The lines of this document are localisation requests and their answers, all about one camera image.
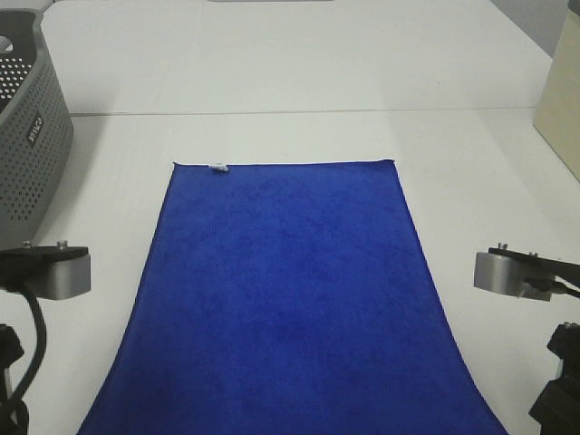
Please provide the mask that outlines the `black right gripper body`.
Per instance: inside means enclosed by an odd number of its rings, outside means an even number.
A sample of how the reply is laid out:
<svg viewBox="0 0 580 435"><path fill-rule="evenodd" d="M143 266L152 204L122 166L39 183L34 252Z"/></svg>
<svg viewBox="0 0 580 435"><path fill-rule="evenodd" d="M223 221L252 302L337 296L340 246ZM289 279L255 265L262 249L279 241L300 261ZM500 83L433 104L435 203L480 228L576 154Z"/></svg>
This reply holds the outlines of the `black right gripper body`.
<svg viewBox="0 0 580 435"><path fill-rule="evenodd" d="M540 424L541 434L578 434L579 325L560 324L546 347L560 359L561 370L541 391L529 415Z"/></svg>

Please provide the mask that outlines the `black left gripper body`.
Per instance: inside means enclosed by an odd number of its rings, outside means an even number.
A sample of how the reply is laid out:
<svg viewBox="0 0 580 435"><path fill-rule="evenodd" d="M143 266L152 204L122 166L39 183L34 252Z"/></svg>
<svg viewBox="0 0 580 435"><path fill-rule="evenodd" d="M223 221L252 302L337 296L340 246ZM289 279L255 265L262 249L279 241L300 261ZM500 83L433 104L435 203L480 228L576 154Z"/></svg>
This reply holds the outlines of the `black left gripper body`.
<svg viewBox="0 0 580 435"><path fill-rule="evenodd" d="M1 369L1 403L7 402L13 394L10 367L24 355L13 327L7 324L0 326L0 369Z"/></svg>

